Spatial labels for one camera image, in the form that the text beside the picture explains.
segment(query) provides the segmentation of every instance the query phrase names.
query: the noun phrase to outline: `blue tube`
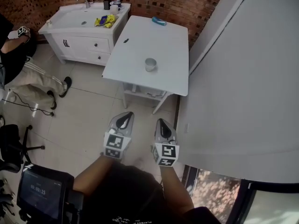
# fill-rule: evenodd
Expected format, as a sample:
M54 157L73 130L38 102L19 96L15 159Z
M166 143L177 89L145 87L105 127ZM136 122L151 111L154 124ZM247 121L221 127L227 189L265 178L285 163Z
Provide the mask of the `blue tube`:
M151 20L159 25L162 25L162 26L166 26L166 24L167 24L166 21L159 19L157 17L153 17Z

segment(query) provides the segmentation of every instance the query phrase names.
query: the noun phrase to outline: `person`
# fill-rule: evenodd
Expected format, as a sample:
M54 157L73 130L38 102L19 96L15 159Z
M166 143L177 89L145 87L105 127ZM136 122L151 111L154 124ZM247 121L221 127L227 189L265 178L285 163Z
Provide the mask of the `person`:
M74 181L84 193L82 223L220 224L192 199L172 167L160 166L163 187L153 175L100 156Z
M16 39L8 39L13 24L0 14L0 58L5 68L5 87L46 108L55 110L57 107L55 95L49 90L47 93L34 85L54 90L60 97L65 97L71 87L72 80L66 77L60 81L41 69L31 57L26 56L26 42L30 33Z

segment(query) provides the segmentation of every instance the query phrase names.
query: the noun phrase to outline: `soap dispenser bottle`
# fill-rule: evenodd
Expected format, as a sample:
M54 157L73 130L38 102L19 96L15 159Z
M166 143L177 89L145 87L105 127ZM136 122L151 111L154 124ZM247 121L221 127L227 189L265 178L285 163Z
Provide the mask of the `soap dispenser bottle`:
M110 2L111 0L104 0L104 10L110 9Z

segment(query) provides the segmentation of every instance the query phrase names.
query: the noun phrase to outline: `striped pants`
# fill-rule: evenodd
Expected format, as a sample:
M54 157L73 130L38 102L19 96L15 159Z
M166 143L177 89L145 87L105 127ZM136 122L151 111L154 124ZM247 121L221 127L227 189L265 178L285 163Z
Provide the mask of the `striped pants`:
M33 86L35 84L51 88L58 95L62 95L67 90L67 84L61 82L56 77L47 74L39 68L31 57L27 57L27 62L22 71L9 82L5 87L9 88L28 101L42 105L47 108L54 106L54 98L46 92Z

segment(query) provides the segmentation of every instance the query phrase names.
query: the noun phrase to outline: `white marker cube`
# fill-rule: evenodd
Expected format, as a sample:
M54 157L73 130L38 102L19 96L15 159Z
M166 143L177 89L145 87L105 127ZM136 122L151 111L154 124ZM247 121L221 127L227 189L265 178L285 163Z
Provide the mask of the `white marker cube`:
M178 151L178 145L155 143L152 153L156 164L172 167L178 160Z
M131 138L105 132L104 155L115 159L122 159Z
M21 35L23 35L24 33L27 33L27 28L26 27L20 27L18 29L18 37L20 37Z

